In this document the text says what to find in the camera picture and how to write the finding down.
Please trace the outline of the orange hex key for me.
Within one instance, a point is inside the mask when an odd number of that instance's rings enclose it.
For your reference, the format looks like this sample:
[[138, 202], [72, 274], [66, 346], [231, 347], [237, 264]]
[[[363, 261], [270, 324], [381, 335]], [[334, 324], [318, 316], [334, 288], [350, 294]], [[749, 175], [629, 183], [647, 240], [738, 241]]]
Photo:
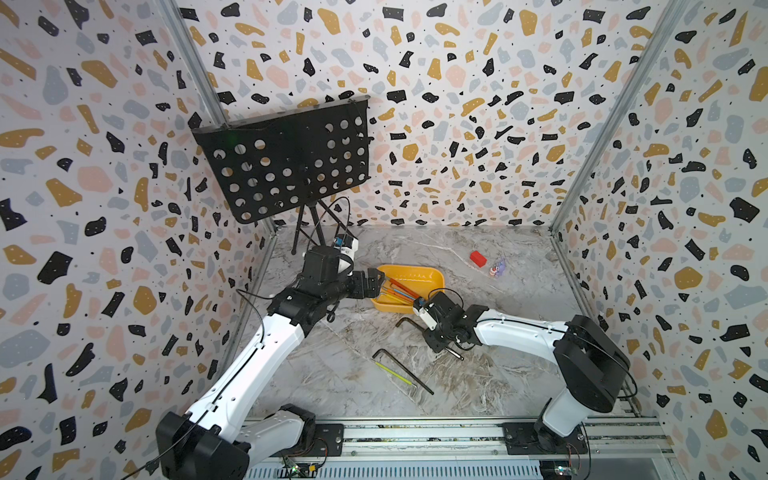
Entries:
[[412, 305], [420, 297], [414, 290], [394, 279], [386, 280], [382, 291], [385, 295], [409, 305]]

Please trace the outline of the yellow hex key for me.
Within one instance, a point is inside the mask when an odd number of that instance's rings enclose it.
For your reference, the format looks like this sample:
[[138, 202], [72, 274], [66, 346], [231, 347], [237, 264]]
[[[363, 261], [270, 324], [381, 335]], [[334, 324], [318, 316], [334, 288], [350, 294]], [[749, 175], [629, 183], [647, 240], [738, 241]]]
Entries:
[[411, 305], [412, 300], [409, 297], [399, 296], [397, 293], [384, 292], [380, 295], [381, 303], [395, 304], [395, 305]]

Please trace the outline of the yellow plastic storage box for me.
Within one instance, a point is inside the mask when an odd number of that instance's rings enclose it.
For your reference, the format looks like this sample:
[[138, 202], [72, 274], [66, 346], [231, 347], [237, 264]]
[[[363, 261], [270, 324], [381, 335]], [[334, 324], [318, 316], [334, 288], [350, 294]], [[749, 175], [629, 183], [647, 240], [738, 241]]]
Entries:
[[[381, 265], [378, 267], [378, 269], [386, 275], [386, 280], [389, 278], [394, 278], [421, 294], [423, 298], [427, 298], [433, 290], [445, 287], [445, 278], [443, 274], [439, 270], [432, 267], [390, 264]], [[373, 306], [376, 310], [380, 312], [398, 314], [411, 314], [413, 312], [413, 304], [395, 305], [381, 303], [380, 295], [372, 300]]]

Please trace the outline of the red hex key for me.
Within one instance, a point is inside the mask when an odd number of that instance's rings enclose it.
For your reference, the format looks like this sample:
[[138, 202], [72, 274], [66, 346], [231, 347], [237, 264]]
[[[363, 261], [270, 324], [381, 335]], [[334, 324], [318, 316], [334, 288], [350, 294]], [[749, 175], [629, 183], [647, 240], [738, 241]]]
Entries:
[[401, 282], [397, 281], [394, 278], [389, 278], [388, 281], [389, 281], [389, 284], [391, 285], [391, 289], [399, 292], [402, 296], [407, 296], [413, 300], [422, 297], [421, 294], [409, 288], [408, 286], [402, 284]]

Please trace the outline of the long black hex key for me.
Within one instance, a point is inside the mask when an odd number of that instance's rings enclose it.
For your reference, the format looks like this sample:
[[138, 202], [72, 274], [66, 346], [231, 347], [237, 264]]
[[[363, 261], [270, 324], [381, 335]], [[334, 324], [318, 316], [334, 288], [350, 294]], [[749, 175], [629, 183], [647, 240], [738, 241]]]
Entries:
[[[414, 320], [412, 320], [410, 318], [407, 318], [407, 317], [400, 318], [396, 322], [395, 328], [400, 328], [404, 323], [407, 323], [407, 324], [411, 325], [413, 328], [418, 330], [419, 333], [422, 334], [422, 337], [424, 336], [424, 334], [426, 332], [426, 329], [424, 327], [422, 327], [421, 325], [419, 325], [418, 323], [416, 323]], [[450, 355], [452, 355], [454, 358], [458, 359], [459, 361], [464, 361], [465, 360], [465, 357], [463, 355], [461, 355], [460, 353], [458, 353], [456, 350], [454, 350], [453, 348], [451, 348], [449, 346], [443, 347], [440, 351], [447, 351]]]

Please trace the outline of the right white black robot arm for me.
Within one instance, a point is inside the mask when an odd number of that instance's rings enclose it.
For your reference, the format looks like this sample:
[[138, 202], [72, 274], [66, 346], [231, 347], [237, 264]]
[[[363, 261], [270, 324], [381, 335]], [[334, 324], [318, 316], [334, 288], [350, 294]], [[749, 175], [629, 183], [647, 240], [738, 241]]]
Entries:
[[621, 398], [630, 361], [589, 317], [567, 322], [522, 319], [483, 305], [466, 308], [442, 291], [413, 303], [426, 324], [423, 338], [436, 353], [449, 344], [495, 346], [523, 352], [558, 367], [565, 386], [549, 399], [531, 426], [510, 441], [533, 453], [555, 453], [578, 441], [571, 437], [588, 417], [610, 413]]

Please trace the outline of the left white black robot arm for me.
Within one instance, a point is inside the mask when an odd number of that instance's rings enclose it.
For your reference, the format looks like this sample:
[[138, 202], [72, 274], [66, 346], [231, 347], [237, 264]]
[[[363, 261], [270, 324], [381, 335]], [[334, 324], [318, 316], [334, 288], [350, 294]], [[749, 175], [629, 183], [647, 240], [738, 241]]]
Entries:
[[250, 409], [280, 365], [331, 307], [346, 298], [379, 295], [385, 275], [370, 268], [326, 280], [305, 277], [277, 294], [262, 329], [213, 387], [184, 414], [168, 413], [156, 428], [167, 479], [241, 479], [272, 456], [304, 454], [315, 446], [316, 417], [285, 404], [247, 425]]

